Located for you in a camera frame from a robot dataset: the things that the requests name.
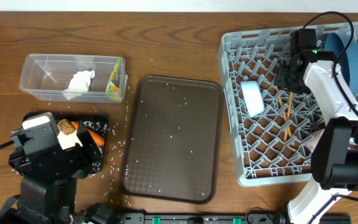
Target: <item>green clip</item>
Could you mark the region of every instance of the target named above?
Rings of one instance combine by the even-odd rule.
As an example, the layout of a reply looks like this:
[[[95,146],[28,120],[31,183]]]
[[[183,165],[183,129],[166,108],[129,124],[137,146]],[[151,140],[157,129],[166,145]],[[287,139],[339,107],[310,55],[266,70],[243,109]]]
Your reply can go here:
[[[161,223],[161,218],[160,217],[153,217],[152,224],[160,224],[160,223]]]
[[[241,224],[241,218],[233,218],[233,224]]]

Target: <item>food scrap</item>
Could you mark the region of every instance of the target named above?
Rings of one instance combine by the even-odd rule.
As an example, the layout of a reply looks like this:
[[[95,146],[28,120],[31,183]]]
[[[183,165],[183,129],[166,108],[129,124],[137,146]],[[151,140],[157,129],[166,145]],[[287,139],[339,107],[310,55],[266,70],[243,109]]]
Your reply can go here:
[[[68,119],[63,119],[57,123],[57,127],[59,131],[63,132],[64,134],[72,134],[75,132],[75,128],[72,123]]]
[[[113,82],[118,79],[118,69],[121,63],[121,59],[118,59],[116,65],[114,66],[114,70],[111,72],[107,87],[106,93],[119,93],[119,87],[117,87]],[[114,101],[122,101],[121,95],[108,95],[108,97]]]

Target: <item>white tissue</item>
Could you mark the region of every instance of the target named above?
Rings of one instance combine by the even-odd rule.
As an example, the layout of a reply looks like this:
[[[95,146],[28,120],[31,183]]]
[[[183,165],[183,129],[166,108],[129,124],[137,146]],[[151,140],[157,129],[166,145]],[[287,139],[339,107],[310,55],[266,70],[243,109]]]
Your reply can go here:
[[[70,100],[76,96],[81,96],[82,93],[65,93],[66,91],[88,91],[91,85],[91,79],[94,78],[94,71],[82,71],[74,74],[70,80],[68,88],[63,91],[66,99]]]

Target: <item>carrot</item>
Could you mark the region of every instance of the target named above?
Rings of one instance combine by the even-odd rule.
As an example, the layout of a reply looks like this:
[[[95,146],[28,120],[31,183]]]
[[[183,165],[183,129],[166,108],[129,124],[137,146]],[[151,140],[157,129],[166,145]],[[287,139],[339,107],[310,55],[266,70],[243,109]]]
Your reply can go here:
[[[75,121],[71,122],[74,126],[74,128],[76,130],[78,130],[78,123]],[[94,142],[98,145],[98,146],[104,146],[104,138],[100,135],[98,135],[96,132],[90,130],[89,128],[87,128],[87,130],[89,131],[89,133],[91,134]]]

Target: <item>black tray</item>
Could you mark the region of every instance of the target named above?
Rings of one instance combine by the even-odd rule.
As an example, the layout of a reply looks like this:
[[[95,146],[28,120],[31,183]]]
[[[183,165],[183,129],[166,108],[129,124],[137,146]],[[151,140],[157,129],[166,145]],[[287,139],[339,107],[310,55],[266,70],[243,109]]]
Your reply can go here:
[[[24,116],[23,121],[38,115],[42,114],[44,112],[33,112],[29,113]],[[71,113],[54,113],[53,117],[55,118],[56,123],[58,123],[61,119],[69,119],[70,121],[82,121],[84,126],[86,128],[89,128],[90,130],[98,133],[100,136],[104,138],[104,146],[98,146],[98,149],[100,153],[102,154],[102,157],[99,161],[96,161],[92,163],[92,171],[91,174],[97,173],[102,171],[103,168],[103,161],[104,161],[104,155],[106,153],[106,145],[107,145],[107,136],[108,136],[108,129],[109,129],[109,120],[105,116],[100,115],[87,115],[87,114],[71,114]]]
[[[149,76],[136,89],[121,167],[133,195],[209,202],[215,193],[223,93],[212,82]]]

